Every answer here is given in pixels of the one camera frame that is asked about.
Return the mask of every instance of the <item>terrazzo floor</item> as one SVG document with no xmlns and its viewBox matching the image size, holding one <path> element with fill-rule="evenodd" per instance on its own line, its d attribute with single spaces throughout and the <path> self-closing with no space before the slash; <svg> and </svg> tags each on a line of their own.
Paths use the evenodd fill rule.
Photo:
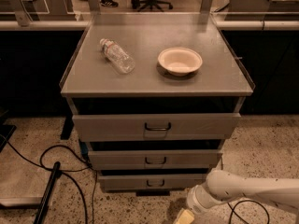
<svg viewBox="0 0 299 224">
<path fill-rule="evenodd" d="M 8 119 L 17 130 L 10 143 L 27 159 L 38 163 L 42 152 L 53 145 L 66 145 L 79 154 L 78 135 L 73 130 L 68 140 L 61 140 L 63 118 Z M 247 177 L 299 178 L 299 116 L 243 116 L 233 135 L 222 148 L 224 170 Z M 81 169 L 66 149 L 53 149 L 44 163 L 48 167 L 59 161 L 61 169 Z M 21 159 L 10 146 L 0 153 L 0 198 L 41 197 L 50 173 Z M 96 184 L 91 170 L 69 173 L 82 188 L 88 210 L 88 223 L 99 224 L 172 224 L 178 211 L 185 207 L 187 190 L 171 191 L 169 196 L 137 197 L 134 192 L 104 193 Z M 271 224 L 292 224 L 295 215 L 265 206 Z M 248 223 L 266 223 L 263 209 L 244 203 L 237 212 Z M 228 205 L 216 206 L 196 217 L 194 224 L 228 223 Z M 36 209 L 0 210 L 0 223 L 33 223 Z M 85 223 L 82 200 L 76 186 L 61 176 L 50 199 L 44 223 Z M 232 223 L 242 223 L 233 217 Z"/>
</svg>

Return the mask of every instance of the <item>bowl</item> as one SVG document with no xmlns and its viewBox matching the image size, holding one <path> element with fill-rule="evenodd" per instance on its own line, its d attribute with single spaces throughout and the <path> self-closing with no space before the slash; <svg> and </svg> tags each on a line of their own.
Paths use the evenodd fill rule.
<svg viewBox="0 0 299 224">
<path fill-rule="evenodd" d="M 203 59 L 192 49 L 171 48 L 159 54 L 158 62 L 170 74 L 182 77 L 197 71 L 202 66 Z"/>
</svg>

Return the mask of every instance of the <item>cabinet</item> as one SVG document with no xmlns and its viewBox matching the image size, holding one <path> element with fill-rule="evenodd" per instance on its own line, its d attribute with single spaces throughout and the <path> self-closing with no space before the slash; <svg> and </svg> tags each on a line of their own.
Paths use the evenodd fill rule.
<svg viewBox="0 0 299 224">
<path fill-rule="evenodd" d="M 119 75 L 100 54 L 118 41 L 135 70 Z M 186 47 L 204 64 L 173 77 L 163 49 Z M 210 20 L 200 14 L 99 14 L 63 80 L 81 142 L 104 191 L 185 189 L 205 181 L 252 87 Z"/>
</svg>

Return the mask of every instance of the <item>clear bottle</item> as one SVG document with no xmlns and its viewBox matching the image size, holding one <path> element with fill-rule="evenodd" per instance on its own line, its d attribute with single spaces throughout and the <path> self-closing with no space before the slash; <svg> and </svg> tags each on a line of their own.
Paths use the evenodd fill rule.
<svg viewBox="0 0 299 224">
<path fill-rule="evenodd" d="M 104 55 L 113 63 L 113 67 L 121 74 L 128 74 L 135 68 L 134 59 L 115 41 L 101 39 L 100 46 Z"/>
</svg>

